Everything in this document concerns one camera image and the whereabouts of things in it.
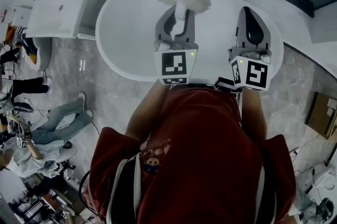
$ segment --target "oval sink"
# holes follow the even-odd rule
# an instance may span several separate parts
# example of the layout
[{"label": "oval sink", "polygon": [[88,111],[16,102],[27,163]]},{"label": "oval sink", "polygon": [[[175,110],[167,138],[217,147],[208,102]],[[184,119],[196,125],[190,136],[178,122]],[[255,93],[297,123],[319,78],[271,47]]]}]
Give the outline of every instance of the oval sink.
[{"label": "oval sink", "polygon": [[[283,58],[283,42],[272,18],[242,0],[211,0],[211,7],[195,17],[199,52],[191,83],[213,84],[218,77],[233,80],[228,49],[236,44],[235,30],[243,6],[255,10],[271,33],[274,75]],[[107,0],[96,22],[98,50],[111,69],[132,80],[155,81],[155,25],[169,6],[158,0]]]}]

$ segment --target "red shirt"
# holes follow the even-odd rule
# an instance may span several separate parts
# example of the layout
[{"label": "red shirt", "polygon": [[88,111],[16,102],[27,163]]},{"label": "red shirt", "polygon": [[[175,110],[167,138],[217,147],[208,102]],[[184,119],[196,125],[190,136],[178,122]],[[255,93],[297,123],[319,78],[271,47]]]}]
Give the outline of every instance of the red shirt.
[{"label": "red shirt", "polygon": [[[170,91],[141,153],[137,223],[254,223],[262,164],[273,179],[275,223],[279,223],[295,196],[284,137],[253,142],[240,122],[230,94],[209,89]],[[102,129],[91,163],[90,188],[103,216],[120,161],[137,154],[139,147],[130,137]]]}]

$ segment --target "gray floor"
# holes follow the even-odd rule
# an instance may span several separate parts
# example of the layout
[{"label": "gray floor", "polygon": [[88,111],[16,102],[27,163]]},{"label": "gray floor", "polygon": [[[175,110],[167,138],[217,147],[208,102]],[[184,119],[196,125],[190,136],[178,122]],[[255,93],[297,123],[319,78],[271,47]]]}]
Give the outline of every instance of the gray floor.
[{"label": "gray floor", "polygon": [[[23,59],[15,72],[20,79],[38,76]],[[48,110],[74,100],[79,91],[84,91],[99,130],[110,126],[123,133],[132,112],[151,87],[151,83],[128,80],[115,73],[103,61],[95,42],[86,40],[53,39],[52,59],[46,72],[53,79],[53,93],[26,94],[34,107]],[[332,77],[285,47],[281,69],[261,98],[269,137],[284,134],[289,150],[302,146],[293,162],[295,170],[304,170],[329,156],[334,144],[318,136],[304,120],[315,91],[337,97],[336,89],[337,82]],[[41,118],[40,113],[47,112],[26,113],[25,117],[35,122]],[[78,148],[72,163],[77,166],[79,178],[90,168],[97,140],[92,124],[72,140]]]}]

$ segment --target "person's arm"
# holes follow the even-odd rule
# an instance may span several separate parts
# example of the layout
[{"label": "person's arm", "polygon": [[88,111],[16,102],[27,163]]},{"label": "person's arm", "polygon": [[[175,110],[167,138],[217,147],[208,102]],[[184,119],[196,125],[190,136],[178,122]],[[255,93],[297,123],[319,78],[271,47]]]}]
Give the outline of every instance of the person's arm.
[{"label": "person's arm", "polygon": [[170,86],[165,86],[157,80],[131,116],[126,128],[126,136],[140,143],[146,141],[160,116],[169,90]]},{"label": "person's arm", "polygon": [[267,138],[267,123],[263,115],[260,94],[257,91],[243,91],[242,129],[253,142]]},{"label": "person's arm", "polygon": [[33,145],[32,140],[30,139],[27,140],[27,147],[32,153],[34,159],[43,159],[40,151],[38,151],[38,149]]}]

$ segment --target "white sneaker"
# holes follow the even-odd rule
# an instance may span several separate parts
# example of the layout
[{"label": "white sneaker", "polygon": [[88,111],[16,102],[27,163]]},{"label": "white sneaker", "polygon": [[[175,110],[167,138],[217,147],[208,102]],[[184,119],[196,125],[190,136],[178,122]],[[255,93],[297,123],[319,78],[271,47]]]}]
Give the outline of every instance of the white sneaker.
[{"label": "white sneaker", "polygon": [[40,73],[40,76],[43,78],[42,85],[46,85],[46,84],[47,84],[47,75],[46,75],[46,71],[42,70],[41,73]]},{"label": "white sneaker", "polygon": [[46,94],[51,94],[53,93],[53,87],[52,87],[52,79],[50,77],[47,78],[47,83],[46,85],[49,87],[48,91]]},{"label": "white sneaker", "polygon": [[93,118],[93,112],[90,109],[87,109],[85,112],[90,116],[91,119]]},{"label": "white sneaker", "polygon": [[80,93],[78,93],[78,97],[83,99],[83,110],[84,110],[85,109],[85,102],[86,102],[86,96],[85,96],[84,92],[81,91]]}]

